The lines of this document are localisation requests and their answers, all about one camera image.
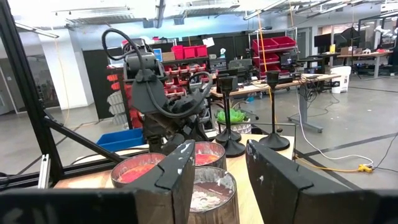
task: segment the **green object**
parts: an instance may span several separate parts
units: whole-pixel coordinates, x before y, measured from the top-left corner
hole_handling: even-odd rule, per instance
[[[229,117],[231,117],[231,122],[242,122],[246,117],[246,114],[240,110],[229,110]],[[217,120],[219,122],[225,122],[225,113],[222,110],[219,110],[217,113]]]

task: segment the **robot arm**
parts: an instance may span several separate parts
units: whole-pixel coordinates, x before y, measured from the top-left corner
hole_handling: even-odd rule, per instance
[[[126,52],[118,58],[112,57],[106,46],[106,35],[115,32],[123,36],[133,50]],[[103,47],[109,58],[113,60],[124,59],[125,77],[132,79],[132,107],[145,115],[144,135],[149,142],[151,152],[168,154],[186,139],[206,141],[205,132],[199,124],[198,114],[204,109],[204,99],[210,92],[213,83],[211,75],[207,72],[196,73],[206,75],[209,82],[203,89],[188,91],[187,96],[178,100],[168,100],[164,93],[163,66],[155,59],[155,55],[146,50],[140,50],[137,45],[123,32],[117,29],[108,29],[102,35]],[[161,136],[171,136],[170,142],[162,145]]]

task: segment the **black wall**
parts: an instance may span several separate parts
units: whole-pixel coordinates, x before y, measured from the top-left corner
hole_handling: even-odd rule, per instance
[[[109,49],[112,56],[122,54],[122,50]],[[106,66],[109,64],[108,57],[104,50],[86,50],[83,51],[83,56],[86,62],[87,74],[90,80],[91,90],[97,109],[98,119],[110,118],[113,115],[109,112],[109,104],[106,102],[108,96],[115,91],[112,90],[111,85],[106,77],[109,72]]]

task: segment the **blue bin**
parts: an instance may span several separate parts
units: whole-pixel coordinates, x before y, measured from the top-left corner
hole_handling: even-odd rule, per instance
[[[97,145],[110,152],[116,152],[142,144],[144,144],[144,137],[141,128],[103,134],[97,141]]]

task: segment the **metal leg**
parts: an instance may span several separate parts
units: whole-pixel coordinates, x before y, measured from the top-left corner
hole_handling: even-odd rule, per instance
[[[380,57],[376,57],[376,64],[374,66],[374,78],[377,78],[379,76],[379,66],[380,66]]]
[[[307,118],[308,118],[308,116],[307,116],[307,106],[308,105],[307,105],[307,101],[305,101],[305,98],[303,96],[305,94],[305,86],[304,85],[300,85],[300,89],[299,89],[298,92],[300,93],[300,114],[301,114],[301,120],[302,120],[303,127],[304,128],[316,129],[318,131],[318,133],[322,133],[322,131],[323,131],[322,127],[319,127],[319,126],[314,125],[314,124],[310,124],[307,121]],[[300,120],[299,120],[300,118],[299,119],[295,119],[293,117],[288,117],[287,119],[289,121],[297,124],[297,125],[300,125]]]

